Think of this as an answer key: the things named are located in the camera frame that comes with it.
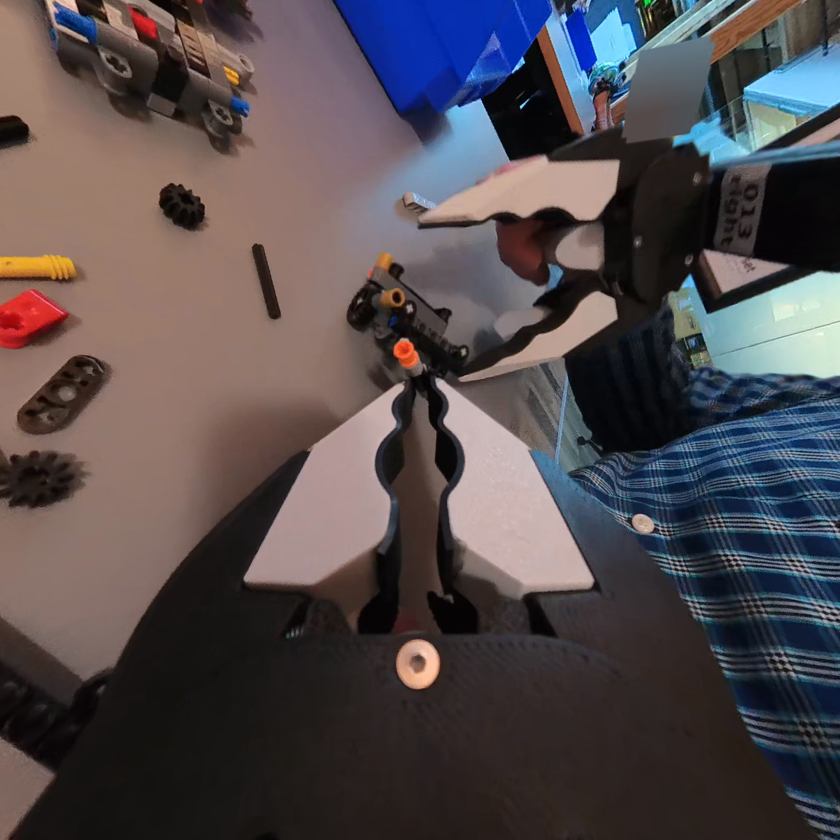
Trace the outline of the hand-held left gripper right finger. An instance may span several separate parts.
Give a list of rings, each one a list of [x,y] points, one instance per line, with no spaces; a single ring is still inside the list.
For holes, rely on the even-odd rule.
[[[593,572],[531,449],[445,381],[429,379],[434,462],[445,479],[437,520],[442,593],[429,607],[445,634],[477,634],[490,606],[529,620],[537,595],[596,590]]]

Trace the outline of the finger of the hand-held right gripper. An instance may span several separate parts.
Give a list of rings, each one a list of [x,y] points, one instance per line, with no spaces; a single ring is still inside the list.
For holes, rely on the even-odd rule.
[[[458,382],[479,382],[556,361],[616,321],[616,301],[601,291],[586,297],[570,290],[558,292],[552,306],[543,303],[500,317],[494,327],[502,343],[468,362]]]
[[[600,217],[616,193],[620,161],[538,158],[459,192],[417,220],[421,229],[472,227],[558,214],[587,223]]]

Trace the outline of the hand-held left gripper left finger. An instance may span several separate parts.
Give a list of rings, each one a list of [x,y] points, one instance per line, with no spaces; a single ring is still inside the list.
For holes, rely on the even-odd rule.
[[[393,483],[414,400],[413,385],[395,385],[311,447],[245,573],[249,589],[332,602],[359,632],[393,630],[402,567]]]

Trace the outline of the small lego engine assembly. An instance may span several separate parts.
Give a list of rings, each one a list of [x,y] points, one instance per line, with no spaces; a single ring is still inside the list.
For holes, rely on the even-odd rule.
[[[394,344],[409,339],[430,368],[431,375],[462,373],[469,347],[446,338],[452,313],[434,308],[404,280],[404,267],[392,255],[380,253],[362,287],[350,300],[347,323],[359,333],[369,333],[388,364],[400,370],[393,356]]]

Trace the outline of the person's right forearm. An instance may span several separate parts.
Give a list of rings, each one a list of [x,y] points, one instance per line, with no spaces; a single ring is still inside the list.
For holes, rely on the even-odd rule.
[[[648,452],[690,432],[692,368],[677,346],[667,302],[655,316],[568,358],[565,366],[584,425],[602,455]]]

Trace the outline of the short black lego axle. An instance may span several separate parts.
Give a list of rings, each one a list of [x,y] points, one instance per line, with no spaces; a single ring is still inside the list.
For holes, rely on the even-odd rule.
[[[280,304],[265,247],[262,244],[253,244],[251,253],[268,317],[271,320],[279,320],[281,318]]]

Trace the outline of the large black lego gear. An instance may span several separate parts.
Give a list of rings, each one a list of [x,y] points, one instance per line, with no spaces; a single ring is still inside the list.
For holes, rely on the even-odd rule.
[[[1,499],[11,508],[47,508],[81,487],[84,469],[73,455],[32,450],[2,459]]]

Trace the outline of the black three-hole lego liftarm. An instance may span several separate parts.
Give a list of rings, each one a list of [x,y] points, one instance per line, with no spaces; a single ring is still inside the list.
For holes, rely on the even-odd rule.
[[[109,377],[109,366],[98,358],[88,354],[70,357],[18,409],[18,429],[34,436],[66,429],[100,393]]]

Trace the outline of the small black lego gear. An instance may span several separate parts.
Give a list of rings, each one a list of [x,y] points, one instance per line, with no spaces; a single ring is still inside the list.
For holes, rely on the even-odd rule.
[[[197,230],[205,220],[206,209],[201,198],[180,183],[162,187],[159,207],[175,226],[186,230]]]

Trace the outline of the red lego connector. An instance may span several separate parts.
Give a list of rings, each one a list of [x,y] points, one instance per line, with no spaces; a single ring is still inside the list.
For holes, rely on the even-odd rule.
[[[17,350],[60,326],[70,313],[37,290],[25,290],[1,305],[1,347]]]

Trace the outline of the yellow lego axle pin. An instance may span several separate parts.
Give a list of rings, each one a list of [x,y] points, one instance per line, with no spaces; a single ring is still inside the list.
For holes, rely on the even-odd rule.
[[[2,256],[1,279],[44,279],[69,281],[77,277],[77,268],[71,259],[59,255]]]

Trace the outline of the large lego chassis assembly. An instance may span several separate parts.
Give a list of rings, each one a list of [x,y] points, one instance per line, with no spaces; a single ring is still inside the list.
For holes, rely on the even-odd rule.
[[[228,145],[249,115],[254,64],[224,26],[249,23],[248,2],[44,2],[59,61],[86,68],[112,100],[201,123]]]

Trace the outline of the person's right hand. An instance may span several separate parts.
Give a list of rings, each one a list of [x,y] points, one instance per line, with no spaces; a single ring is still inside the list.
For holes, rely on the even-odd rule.
[[[542,220],[496,222],[496,234],[497,252],[504,266],[536,287],[549,285],[550,265],[543,253],[548,233]]]

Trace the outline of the large blue plastic bin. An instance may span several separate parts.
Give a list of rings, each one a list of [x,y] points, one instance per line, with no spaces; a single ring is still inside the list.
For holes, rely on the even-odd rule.
[[[396,114],[419,137],[506,81],[549,21],[549,1],[335,1]]]

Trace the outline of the person's blue plaid shirt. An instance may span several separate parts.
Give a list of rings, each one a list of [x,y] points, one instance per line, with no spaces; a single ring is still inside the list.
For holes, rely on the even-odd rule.
[[[839,837],[839,383],[694,371],[689,433],[571,476],[639,533],[702,625],[755,744]]]

